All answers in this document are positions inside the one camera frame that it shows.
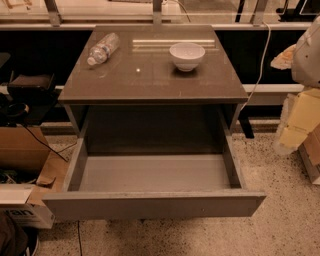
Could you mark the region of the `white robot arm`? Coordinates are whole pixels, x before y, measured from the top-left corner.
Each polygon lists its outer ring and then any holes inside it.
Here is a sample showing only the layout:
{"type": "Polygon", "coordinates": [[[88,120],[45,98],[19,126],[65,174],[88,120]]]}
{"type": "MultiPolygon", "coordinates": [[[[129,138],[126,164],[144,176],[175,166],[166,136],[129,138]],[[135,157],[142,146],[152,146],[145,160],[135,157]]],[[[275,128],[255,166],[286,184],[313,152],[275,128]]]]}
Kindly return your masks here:
{"type": "Polygon", "coordinates": [[[303,85],[283,103],[274,150],[279,155],[296,151],[320,123],[320,17],[299,38],[271,61],[276,69],[291,69],[292,79],[303,85]]]}

